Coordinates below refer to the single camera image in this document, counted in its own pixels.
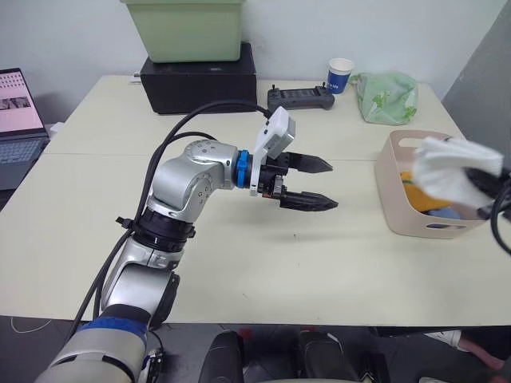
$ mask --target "white cloth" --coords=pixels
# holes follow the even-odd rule
[[[477,208],[493,200],[472,185],[464,169],[499,176],[503,161],[499,152],[474,142],[427,137],[415,151],[412,174],[414,183],[427,195]]]

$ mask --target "laptop screen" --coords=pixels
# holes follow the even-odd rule
[[[0,136],[45,132],[20,69],[0,70]]]

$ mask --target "paper cup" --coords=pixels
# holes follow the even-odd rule
[[[346,58],[332,58],[328,65],[327,89],[330,93],[340,94],[344,92],[351,71],[355,67],[353,61]]]

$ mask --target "gray wall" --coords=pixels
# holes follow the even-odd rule
[[[332,57],[400,70],[444,97],[505,0],[247,0],[243,36],[261,78],[321,79]],[[104,74],[147,57],[119,0],[0,0],[0,68],[23,69],[46,123]]]
[[[443,104],[467,139],[504,153],[511,165],[511,0]]]

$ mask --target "remote controller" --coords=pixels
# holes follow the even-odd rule
[[[274,85],[268,90],[268,109],[274,112],[279,106],[285,109],[323,108],[330,109],[335,102],[334,96],[322,86],[309,89],[280,90]]]

